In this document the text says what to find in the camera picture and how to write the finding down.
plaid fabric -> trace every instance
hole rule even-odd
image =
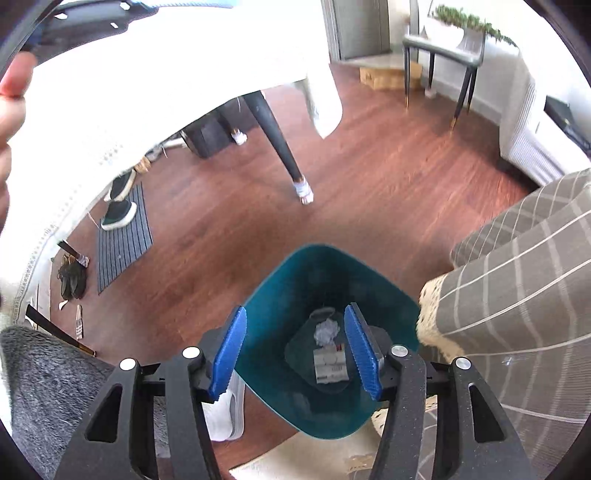
[[[539,478],[591,413],[590,223],[591,170],[583,170],[468,236],[451,253],[456,269],[421,294],[418,337],[437,347],[426,355],[472,360]]]

white wall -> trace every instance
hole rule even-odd
[[[424,19],[430,0],[418,0],[420,19]],[[390,16],[402,18],[408,12],[408,0],[389,0]],[[519,46],[528,64],[535,65],[538,80],[545,83],[547,94],[570,104],[575,120],[591,139],[591,87],[558,34],[523,0],[443,0],[445,4],[463,8],[492,23]],[[391,43],[400,43],[403,30],[400,21],[390,18]],[[498,123],[511,88],[518,49],[506,43],[488,40],[485,60],[478,70],[473,106]],[[428,69],[428,54],[419,62]],[[458,64],[436,57],[434,86],[457,99],[465,70]]]

wooden floor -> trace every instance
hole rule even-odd
[[[260,129],[209,160],[171,150],[141,176],[154,245],[100,297],[91,263],[80,302],[84,343],[100,358],[148,363],[175,355],[309,242],[349,252],[417,299],[427,280],[451,270],[457,241],[534,188],[499,161],[499,131],[487,120],[464,112],[450,135],[454,102],[417,91],[406,111],[401,91],[374,92],[353,67],[333,73],[343,119],[325,140],[300,92],[267,91],[314,189],[312,205],[299,203]],[[104,210],[93,209],[97,221]],[[96,235],[87,218],[69,242],[96,258]],[[75,304],[58,311],[53,282],[51,319],[74,335]],[[216,445],[226,475],[294,433],[252,394],[245,415],[243,438]]]

gray door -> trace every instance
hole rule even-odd
[[[333,0],[341,60],[390,51],[388,0]]]

human hand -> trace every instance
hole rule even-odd
[[[25,121],[25,100],[22,98],[33,76],[37,59],[32,53],[18,53],[4,78],[0,80],[0,232],[8,214],[8,188],[12,155],[8,140]]]

